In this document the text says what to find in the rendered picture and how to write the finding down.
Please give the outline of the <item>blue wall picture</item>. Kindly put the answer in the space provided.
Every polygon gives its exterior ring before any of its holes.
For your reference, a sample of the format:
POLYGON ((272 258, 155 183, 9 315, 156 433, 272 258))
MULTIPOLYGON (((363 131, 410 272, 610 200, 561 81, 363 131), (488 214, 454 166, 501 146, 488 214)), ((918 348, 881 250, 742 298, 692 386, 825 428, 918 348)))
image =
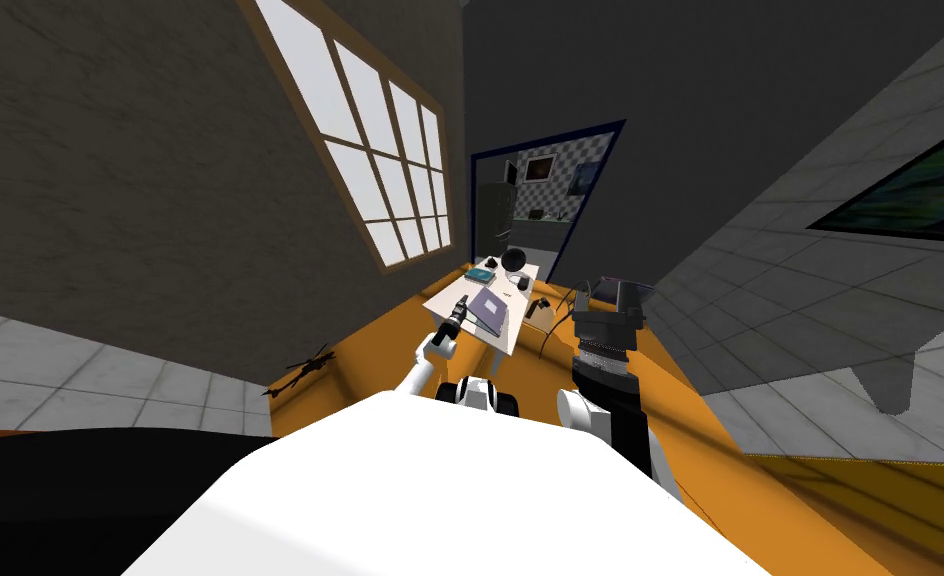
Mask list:
POLYGON ((566 195, 568 197, 582 197, 591 192, 601 166, 601 161, 588 161, 578 164, 568 184, 566 195))

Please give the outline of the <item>white desk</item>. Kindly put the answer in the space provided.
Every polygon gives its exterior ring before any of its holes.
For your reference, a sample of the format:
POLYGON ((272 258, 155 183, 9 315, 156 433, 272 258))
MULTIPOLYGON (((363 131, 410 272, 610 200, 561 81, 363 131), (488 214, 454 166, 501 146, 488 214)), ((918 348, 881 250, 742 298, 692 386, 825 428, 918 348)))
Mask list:
POLYGON ((488 334, 474 335, 470 330, 468 315, 462 323, 461 328, 473 335, 478 340, 494 348, 494 361, 490 368, 489 376, 494 377, 505 357, 513 354, 517 342, 518 333, 522 327, 522 320, 526 313, 530 301, 531 289, 537 280, 539 266, 525 264, 519 272, 509 273, 503 269, 502 265, 492 269, 496 272, 496 278, 488 286, 477 284, 463 278, 462 275, 455 282, 445 287, 440 293, 430 298, 424 305, 434 315, 437 325, 440 325, 450 316, 455 303, 464 295, 469 298, 483 287, 488 287, 500 295, 508 304, 508 316, 504 334, 500 338, 491 337, 488 334), (517 287, 521 277, 528 277, 530 284, 527 290, 520 291, 517 287))

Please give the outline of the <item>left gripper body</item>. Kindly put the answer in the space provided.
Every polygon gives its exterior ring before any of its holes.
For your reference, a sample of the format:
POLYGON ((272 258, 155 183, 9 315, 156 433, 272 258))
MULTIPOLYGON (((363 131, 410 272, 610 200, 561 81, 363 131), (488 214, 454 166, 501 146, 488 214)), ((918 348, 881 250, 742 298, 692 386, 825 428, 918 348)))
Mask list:
POLYGON ((468 313, 467 299, 467 295, 462 296, 455 303, 452 312, 450 312, 450 316, 440 324, 436 334, 431 340, 434 346, 439 347, 444 339, 454 340, 460 333, 461 325, 465 321, 468 313))

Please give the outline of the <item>brown framed window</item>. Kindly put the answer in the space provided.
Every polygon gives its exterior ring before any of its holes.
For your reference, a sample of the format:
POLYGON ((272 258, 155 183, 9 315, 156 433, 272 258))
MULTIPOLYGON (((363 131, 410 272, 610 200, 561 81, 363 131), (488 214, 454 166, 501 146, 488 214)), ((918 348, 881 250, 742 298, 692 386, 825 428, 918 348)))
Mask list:
POLYGON ((444 111, 324 0, 235 0, 382 273, 452 249, 444 111))

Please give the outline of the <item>brown box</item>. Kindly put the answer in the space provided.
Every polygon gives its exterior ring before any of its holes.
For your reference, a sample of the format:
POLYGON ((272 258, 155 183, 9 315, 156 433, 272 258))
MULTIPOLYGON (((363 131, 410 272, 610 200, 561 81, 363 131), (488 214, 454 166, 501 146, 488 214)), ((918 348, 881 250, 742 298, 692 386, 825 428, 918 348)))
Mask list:
POLYGON ((555 323, 555 316, 555 306, 546 297, 539 297, 529 303, 523 322, 541 332, 549 333, 555 323))

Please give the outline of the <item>dark framed wall picture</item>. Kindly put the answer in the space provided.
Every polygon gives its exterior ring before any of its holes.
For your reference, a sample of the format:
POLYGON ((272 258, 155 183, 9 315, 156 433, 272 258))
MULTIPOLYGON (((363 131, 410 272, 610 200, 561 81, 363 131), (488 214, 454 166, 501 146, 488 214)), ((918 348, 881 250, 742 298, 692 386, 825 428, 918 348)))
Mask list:
POLYGON ((808 229, 944 242, 944 140, 808 229))

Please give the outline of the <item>dark grey fridge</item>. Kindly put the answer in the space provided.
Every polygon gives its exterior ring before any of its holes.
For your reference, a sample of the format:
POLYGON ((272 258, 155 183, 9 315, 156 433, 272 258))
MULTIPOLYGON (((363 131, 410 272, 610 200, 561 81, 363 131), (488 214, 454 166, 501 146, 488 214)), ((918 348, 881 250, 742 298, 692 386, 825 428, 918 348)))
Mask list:
POLYGON ((476 258, 500 256, 509 243, 517 188, 507 182, 481 183, 476 190, 476 258))

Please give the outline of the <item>black toy helicopter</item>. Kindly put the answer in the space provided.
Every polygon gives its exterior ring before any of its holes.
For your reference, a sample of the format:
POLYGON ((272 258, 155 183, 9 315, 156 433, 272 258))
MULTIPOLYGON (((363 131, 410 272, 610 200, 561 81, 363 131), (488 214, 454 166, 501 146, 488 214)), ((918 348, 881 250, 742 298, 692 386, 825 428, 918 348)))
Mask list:
POLYGON ((327 344, 322 345, 317 353, 311 358, 306 359, 303 362, 288 366, 288 370, 293 370, 298 368, 299 371, 295 373, 285 384, 277 387, 269 387, 263 392, 263 395, 267 395, 270 398, 276 398, 281 395, 285 390, 293 388, 296 386, 302 379, 312 373, 316 373, 326 367, 326 365, 336 357, 336 353, 333 349, 325 352, 327 344))

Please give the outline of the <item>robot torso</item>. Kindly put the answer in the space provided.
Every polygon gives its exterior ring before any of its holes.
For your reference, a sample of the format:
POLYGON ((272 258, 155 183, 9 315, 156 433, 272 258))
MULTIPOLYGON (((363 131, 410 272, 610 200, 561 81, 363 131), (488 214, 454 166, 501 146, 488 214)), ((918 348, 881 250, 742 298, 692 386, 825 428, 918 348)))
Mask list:
POLYGON ((770 576, 602 439, 386 390, 232 464, 121 576, 770 576))

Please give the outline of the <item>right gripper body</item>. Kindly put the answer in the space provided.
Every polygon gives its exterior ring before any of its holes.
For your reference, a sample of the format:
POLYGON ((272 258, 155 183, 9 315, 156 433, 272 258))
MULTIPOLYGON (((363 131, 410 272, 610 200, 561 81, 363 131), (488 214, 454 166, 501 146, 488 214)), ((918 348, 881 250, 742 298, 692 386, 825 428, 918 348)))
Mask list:
POLYGON ((645 328, 640 308, 628 312, 573 310, 574 335, 578 347, 593 353, 637 351, 637 333, 645 328))

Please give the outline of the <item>purple laptop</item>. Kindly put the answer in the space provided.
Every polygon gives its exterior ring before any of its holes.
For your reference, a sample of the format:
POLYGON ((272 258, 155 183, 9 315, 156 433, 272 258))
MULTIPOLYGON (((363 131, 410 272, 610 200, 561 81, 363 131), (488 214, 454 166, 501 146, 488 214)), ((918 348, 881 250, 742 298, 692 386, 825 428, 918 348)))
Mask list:
POLYGON ((468 321, 474 335, 488 334, 500 338, 504 334, 508 304, 494 290, 483 287, 467 303, 468 321))

